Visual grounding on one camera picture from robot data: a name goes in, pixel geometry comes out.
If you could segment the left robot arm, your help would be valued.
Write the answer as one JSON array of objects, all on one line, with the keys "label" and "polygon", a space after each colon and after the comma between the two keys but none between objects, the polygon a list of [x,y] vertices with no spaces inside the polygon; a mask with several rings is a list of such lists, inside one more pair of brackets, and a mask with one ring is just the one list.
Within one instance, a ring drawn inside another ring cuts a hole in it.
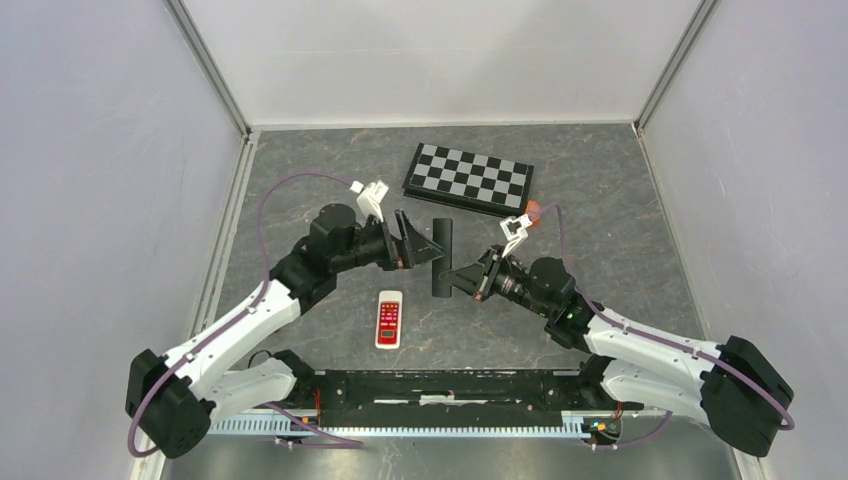
[{"label": "left robot arm", "polygon": [[394,236],[375,215],[359,224],[344,204],[324,206],[309,232],[266,271],[240,304],[183,344],[157,355],[146,349],[130,363],[125,411],[128,448],[137,457],[137,431],[152,452],[176,459],[192,450],[218,420],[269,402],[306,405],[313,379],[275,355],[242,371],[233,365],[262,340],[298,319],[333,292],[340,273],[371,264],[384,271],[411,269],[443,256],[403,210]]}]

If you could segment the black remote control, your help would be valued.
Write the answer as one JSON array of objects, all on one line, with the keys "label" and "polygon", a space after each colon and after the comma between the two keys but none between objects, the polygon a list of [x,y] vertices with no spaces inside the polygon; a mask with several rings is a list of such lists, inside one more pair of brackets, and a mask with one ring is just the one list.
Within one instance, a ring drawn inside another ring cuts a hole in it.
[{"label": "black remote control", "polygon": [[441,248],[442,256],[432,262],[431,293],[435,298],[450,298],[452,286],[442,275],[452,269],[453,220],[434,218],[433,241]]}]

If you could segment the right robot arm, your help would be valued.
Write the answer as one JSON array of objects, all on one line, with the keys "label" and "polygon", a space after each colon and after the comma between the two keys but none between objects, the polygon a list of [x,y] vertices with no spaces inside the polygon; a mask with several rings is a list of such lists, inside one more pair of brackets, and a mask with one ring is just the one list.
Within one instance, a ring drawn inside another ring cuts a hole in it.
[{"label": "right robot arm", "polygon": [[477,302],[497,295],[529,310],[555,343],[588,354],[577,392],[591,408],[610,401],[656,407],[708,426],[755,457],[767,456],[778,432],[795,426],[792,388],[751,341],[692,339],[632,321],[588,300],[558,258],[525,267],[494,245],[439,277]]}]

